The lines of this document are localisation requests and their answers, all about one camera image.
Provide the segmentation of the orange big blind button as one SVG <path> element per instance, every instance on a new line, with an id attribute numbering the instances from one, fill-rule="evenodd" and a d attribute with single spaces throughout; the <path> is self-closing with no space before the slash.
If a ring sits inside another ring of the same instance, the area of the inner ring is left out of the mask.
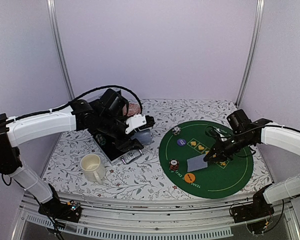
<path id="1" fill-rule="evenodd" d="M 186 183 L 191 184 L 195 182 L 196 176 L 193 173 L 188 172 L 184 175 L 183 179 Z"/>

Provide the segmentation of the purple small blind button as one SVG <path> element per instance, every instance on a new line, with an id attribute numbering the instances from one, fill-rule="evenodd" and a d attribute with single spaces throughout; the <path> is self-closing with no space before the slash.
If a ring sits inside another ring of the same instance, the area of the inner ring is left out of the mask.
<path id="1" fill-rule="evenodd" d="M 179 138 L 179 139 L 177 140 L 177 145 L 180 146 L 180 147 L 183 147 L 183 146 L 185 146 L 186 144 L 187 144 L 187 141 L 186 141 L 185 139 L 183 139 L 183 138 Z"/>

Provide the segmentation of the red black poker chip stack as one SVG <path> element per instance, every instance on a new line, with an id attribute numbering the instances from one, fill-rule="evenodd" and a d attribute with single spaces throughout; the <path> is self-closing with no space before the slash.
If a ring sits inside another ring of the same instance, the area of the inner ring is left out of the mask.
<path id="1" fill-rule="evenodd" d="M 169 161 L 169 170 L 172 171 L 172 172 L 175 172 L 175 171 L 177 171 L 179 169 L 179 165 L 180 165 L 180 163 L 179 163 L 178 160 L 171 159 Z"/>

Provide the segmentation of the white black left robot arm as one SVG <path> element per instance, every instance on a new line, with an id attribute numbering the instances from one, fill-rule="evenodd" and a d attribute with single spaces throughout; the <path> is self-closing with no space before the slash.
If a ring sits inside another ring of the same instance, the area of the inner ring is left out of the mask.
<path id="1" fill-rule="evenodd" d="M 54 134 L 87 130 L 91 135 L 102 133 L 113 138 L 121 152 L 143 148 L 132 136 L 146 125 L 147 117 L 141 112 L 128 115 L 129 101 L 117 91 L 124 87 L 106 85 L 103 89 L 103 95 L 90 102 L 83 99 L 83 93 L 48 110 L 13 117 L 0 114 L 0 174 L 23 186 L 53 217 L 64 213 L 64 205 L 53 189 L 22 161 L 21 145 Z"/>

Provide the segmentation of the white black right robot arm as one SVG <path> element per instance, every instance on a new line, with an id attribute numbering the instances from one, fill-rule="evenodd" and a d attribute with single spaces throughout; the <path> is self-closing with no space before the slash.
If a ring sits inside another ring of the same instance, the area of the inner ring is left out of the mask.
<path id="1" fill-rule="evenodd" d="M 279 164 L 282 170 L 292 167 L 295 160 L 300 160 L 300 130 L 266 118 L 251 121 L 242 109 L 231 113 L 227 121 L 233 135 L 216 138 L 203 159 L 206 163 L 229 160 L 251 145 L 261 146 L 262 156 L 268 161 L 267 166 L 272 173 L 276 173 L 275 164 Z M 300 170 L 296 167 L 289 175 L 276 177 L 276 181 L 253 195 L 253 203 L 248 208 L 252 218 L 259 218 L 273 203 L 300 197 Z"/>

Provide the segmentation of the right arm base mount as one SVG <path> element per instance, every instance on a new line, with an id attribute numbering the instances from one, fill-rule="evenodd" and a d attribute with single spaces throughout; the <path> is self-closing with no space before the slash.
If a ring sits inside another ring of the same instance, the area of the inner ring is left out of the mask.
<path id="1" fill-rule="evenodd" d="M 262 217 L 271 216 L 274 214 L 274 208 L 271 204 L 265 201 L 254 200 L 250 204 L 234 203 L 229 208 L 229 214 L 235 223 L 246 222 L 259 219 Z"/>

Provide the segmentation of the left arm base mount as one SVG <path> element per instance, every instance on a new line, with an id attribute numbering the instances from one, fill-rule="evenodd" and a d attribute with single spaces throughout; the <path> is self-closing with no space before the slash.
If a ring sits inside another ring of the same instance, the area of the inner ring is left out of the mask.
<path id="1" fill-rule="evenodd" d="M 59 199 L 53 198 L 46 203 L 40 203 L 38 213 L 52 219 L 78 223 L 81 217 L 82 207 L 79 202 L 74 200 L 62 203 Z"/>

